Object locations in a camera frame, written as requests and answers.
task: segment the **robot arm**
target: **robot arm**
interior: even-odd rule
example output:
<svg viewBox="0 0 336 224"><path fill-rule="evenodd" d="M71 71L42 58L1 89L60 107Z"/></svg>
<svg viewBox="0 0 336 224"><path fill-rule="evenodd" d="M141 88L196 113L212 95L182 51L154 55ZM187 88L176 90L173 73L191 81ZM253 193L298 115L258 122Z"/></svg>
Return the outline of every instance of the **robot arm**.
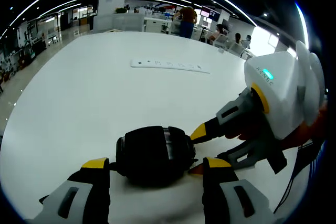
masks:
<svg viewBox="0 0 336 224"><path fill-rule="evenodd" d="M40 199L42 212L26 221L31 224L108 224L109 188L109 159L90 160L50 195Z"/></svg>
<svg viewBox="0 0 336 224"><path fill-rule="evenodd" d="M317 56L300 41L297 54L297 59L278 52L247 60L247 88L220 109L215 118L201 124L191 135L192 142L239 134L257 122L260 129L254 137L217 157L227 160L234 169L253 166L266 158L275 173L281 171L287 162L280 141L302 122L313 124L323 102L324 78ZM246 154L246 159L237 161Z"/></svg>

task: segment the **office chair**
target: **office chair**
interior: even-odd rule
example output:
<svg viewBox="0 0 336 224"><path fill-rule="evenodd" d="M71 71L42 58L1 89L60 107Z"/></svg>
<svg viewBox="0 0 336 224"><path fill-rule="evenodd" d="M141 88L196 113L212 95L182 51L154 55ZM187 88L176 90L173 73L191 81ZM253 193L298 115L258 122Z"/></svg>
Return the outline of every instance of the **office chair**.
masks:
<svg viewBox="0 0 336 224"><path fill-rule="evenodd" d="M212 43L214 47L225 48L225 42L228 40L228 37L224 34L220 34Z"/></svg>
<svg viewBox="0 0 336 224"><path fill-rule="evenodd" d="M230 48L228 49L228 52L230 52L233 55L236 55L238 57L242 56L242 53L244 52L245 48L241 46L238 43L233 43Z"/></svg>

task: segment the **white tabletop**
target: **white tabletop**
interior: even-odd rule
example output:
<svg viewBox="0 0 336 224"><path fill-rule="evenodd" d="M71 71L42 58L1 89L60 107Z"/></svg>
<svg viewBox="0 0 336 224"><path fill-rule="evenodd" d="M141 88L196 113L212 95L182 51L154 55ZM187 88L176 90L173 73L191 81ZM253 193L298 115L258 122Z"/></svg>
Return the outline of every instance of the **white tabletop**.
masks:
<svg viewBox="0 0 336 224"><path fill-rule="evenodd" d="M131 68L136 58L197 63L211 74ZM33 218L50 194L86 161L115 161L126 132L150 125L191 134L246 87L244 62L210 45L152 33L105 33L77 38L34 76L8 120L0 155L2 189L14 208ZM196 146L197 157L216 156L241 143L224 137ZM237 171L275 209L290 179L297 150L274 175L267 161ZM111 172L110 223L204 223L202 178L185 175L162 189L140 189Z"/></svg>
<svg viewBox="0 0 336 224"><path fill-rule="evenodd" d="M145 17L145 20L156 21L156 22L163 22L163 23L171 23L171 22L173 22L171 19L161 19L161 18L152 18L152 17Z"/></svg>

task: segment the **window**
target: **window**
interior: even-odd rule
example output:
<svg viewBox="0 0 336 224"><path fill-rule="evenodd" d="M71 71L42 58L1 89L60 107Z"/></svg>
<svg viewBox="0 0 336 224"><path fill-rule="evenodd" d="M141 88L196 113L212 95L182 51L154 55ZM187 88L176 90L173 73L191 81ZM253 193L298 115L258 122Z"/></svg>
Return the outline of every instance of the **window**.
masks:
<svg viewBox="0 0 336 224"><path fill-rule="evenodd" d="M294 49L292 49L291 47L289 47L287 49L287 52L289 52L294 58L298 59L298 57L296 56L296 52Z"/></svg>
<svg viewBox="0 0 336 224"><path fill-rule="evenodd" d="M255 27L252 32L250 51L255 56L269 55L275 52L279 38L261 27Z"/></svg>
<svg viewBox="0 0 336 224"><path fill-rule="evenodd" d="M278 37L276 37L276 36L274 36L272 34L269 36L268 43L271 46L273 46L274 48L276 48L277 45L278 45L278 42L279 42L279 38Z"/></svg>
<svg viewBox="0 0 336 224"><path fill-rule="evenodd" d="M88 16L88 8L83 7L79 9L79 18L86 18Z"/></svg>

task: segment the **power strip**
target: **power strip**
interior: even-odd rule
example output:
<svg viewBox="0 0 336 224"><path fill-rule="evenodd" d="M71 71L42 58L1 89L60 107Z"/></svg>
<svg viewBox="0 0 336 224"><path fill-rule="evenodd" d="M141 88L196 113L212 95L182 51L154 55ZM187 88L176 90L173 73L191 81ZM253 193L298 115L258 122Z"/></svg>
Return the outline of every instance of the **power strip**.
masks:
<svg viewBox="0 0 336 224"><path fill-rule="evenodd" d="M131 61L132 68L170 68L170 69L178 69L178 70L186 70L186 71L194 71L201 73L210 73L208 70L204 69L201 65L192 64L192 63L177 63L171 61L163 61L163 60L132 60Z"/></svg>

